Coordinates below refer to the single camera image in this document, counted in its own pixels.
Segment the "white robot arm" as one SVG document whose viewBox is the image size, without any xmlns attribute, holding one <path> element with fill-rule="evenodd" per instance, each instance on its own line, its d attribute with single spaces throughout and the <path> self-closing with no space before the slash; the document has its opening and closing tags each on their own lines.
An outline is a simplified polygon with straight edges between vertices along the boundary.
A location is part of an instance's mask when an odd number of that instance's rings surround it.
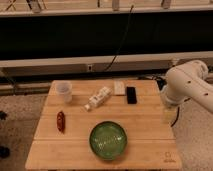
<svg viewBox="0 0 213 171">
<path fill-rule="evenodd" d="M 193 60 L 170 68 L 166 75 L 166 84 L 160 91 L 165 105 L 165 120 L 174 126 L 179 119 L 179 105 L 186 98 L 193 99 L 213 114 L 213 85 L 205 81 L 208 67 L 201 60 Z"/>
</svg>

